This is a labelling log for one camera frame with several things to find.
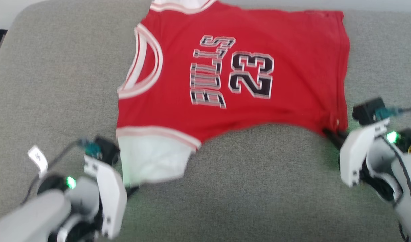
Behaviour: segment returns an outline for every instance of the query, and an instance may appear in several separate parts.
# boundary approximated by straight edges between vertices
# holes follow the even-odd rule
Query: armhole trim
[[[170,129],[166,127],[160,126],[127,126],[118,128],[116,130],[116,137],[122,136],[147,136],[147,135],[157,135],[157,136],[164,136],[167,138],[171,138],[184,144],[187,144],[189,147],[192,148],[194,152],[196,152],[201,147],[201,141],[192,137],[188,134],[182,133],[175,129]]]
[[[137,41],[135,57],[125,84],[118,89],[119,99],[131,98],[143,94],[156,84],[162,71],[163,53],[158,40],[156,40],[153,34],[141,23],[137,25],[135,32],[135,39]],[[147,45],[150,46],[155,55],[155,66],[144,80],[140,80],[140,83],[136,84],[141,69],[143,68]]]
[[[206,10],[207,8],[209,8],[213,3],[215,3],[217,0],[208,0],[206,3],[204,3],[204,5],[202,5],[199,8],[186,8],[183,5],[177,4],[177,3],[164,3],[164,4],[158,4],[155,2],[152,2],[152,4],[150,5],[150,9],[155,11],[155,12],[162,12],[165,10],[172,10],[172,11],[176,11],[176,12],[182,12],[184,14],[196,14],[199,12],[202,12],[204,10]]]

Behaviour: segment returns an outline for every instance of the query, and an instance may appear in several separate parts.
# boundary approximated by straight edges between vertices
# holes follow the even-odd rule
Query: gray couch
[[[52,159],[80,136],[114,139],[116,89],[135,53],[133,28],[149,5],[59,0],[18,16],[0,51],[0,217],[17,207],[37,173],[27,158],[33,144]],[[345,16],[349,111],[378,95],[411,106],[411,14]],[[411,115],[391,126],[404,127]],[[82,154],[70,152],[55,170],[81,176]],[[337,158],[329,141],[298,127],[228,133],[204,144],[184,178],[142,186],[116,241],[400,241],[392,208],[368,186],[346,187]]]

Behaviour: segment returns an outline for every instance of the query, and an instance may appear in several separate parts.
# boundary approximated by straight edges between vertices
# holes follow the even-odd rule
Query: red fabric
[[[220,2],[191,15],[150,10],[141,23],[161,46],[163,68],[147,92],[119,100],[117,127],[167,127],[202,142],[264,123],[293,124],[319,134],[324,128],[346,130],[344,78],[350,44],[343,17],[338,11],[242,10]],[[194,105],[191,100],[191,63],[212,64],[211,58],[193,57],[193,51],[216,50],[200,46],[204,35],[236,39],[221,60],[221,87],[213,89],[224,97],[224,109]],[[155,65],[147,50],[147,71],[143,69],[139,81]],[[243,83],[241,93],[230,90],[232,55],[237,51],[274,59],[269,99],[253,97]],[[258,66],[246,66],[244,71],[256,80]]]

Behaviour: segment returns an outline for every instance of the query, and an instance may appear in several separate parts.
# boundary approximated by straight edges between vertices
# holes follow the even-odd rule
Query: clothing
[[[118,90],[124,183],[182,177],[189,156],[229,130],[346,130],[343,17],[154,1],[135,28],[135,58]]]

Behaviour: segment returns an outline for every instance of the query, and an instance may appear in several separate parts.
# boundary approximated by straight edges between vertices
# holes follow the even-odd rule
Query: white neckline trim
[[[118,90],[119,99],[132,98],[134,96],[143,94],[148,89],[153,87],[154,84],[156,84],[156,82],[158,81],[161,75],[163,59],[164,59],[161,45],[159,44],[158,40],[156,40],[156,38],[153,36],[153,34],[141,23],[137,25],[136,31],[138,32],[138,43],[140,45],[139,51],[137,52],[137,56],[135,57],[136,63],[134,64],[130,80],[127,80],[125,86]],[[135,78],[135,75],[137,73],[138,75],[140,75],[141,69],[144,64],[144,58],[146,56],[147,44],[145,43],[149,44],[153,50],[153,53],[155,55],[155,67],[153,68],[152,72],[144,80],[142,80],[139,84],[135,84],[137,81],[136,78],[138,78],[138,76],[136,76]]]
[[[209,8],[212,4],[214,4],[217,0],[209,0],[207,1],[202,7],[197,8],[197,9],[189,9],[185,8],[184,6],[176,3],[164,3],[164,4],[157,4],[152,2],[150,5],[150,9],[155,11],[155,12],[162,12],[166,10],[172,10],[176,12],[182,12],[184,14],[196,14],[199,12],[202,12]]]

